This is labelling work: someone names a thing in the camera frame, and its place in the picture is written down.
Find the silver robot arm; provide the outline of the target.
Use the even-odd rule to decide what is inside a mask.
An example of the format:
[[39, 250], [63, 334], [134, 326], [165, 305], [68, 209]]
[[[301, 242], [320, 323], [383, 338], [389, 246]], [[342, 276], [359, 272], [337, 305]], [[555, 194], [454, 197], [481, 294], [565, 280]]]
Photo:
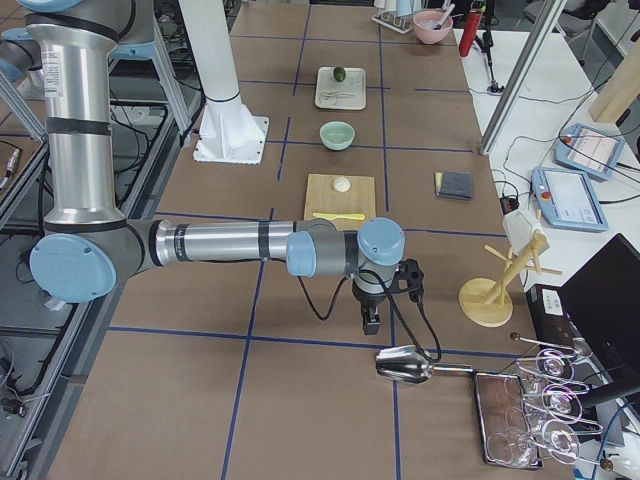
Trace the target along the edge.
[[155, 49], [149, 1], [29, 1], [26, 29], [40, 49], [54, 204], [30, 254], [36, 283], [68, 303], [111, 292], [175, 262], [280, 261], [295, 277], [351, 280], [363, 329], [404, 292], [409, 263], [401, 227], [386, 218], [356, 231], [322, 219], [179, 224], [134, 221], [115, 200], [108, 62], [120, 46]]

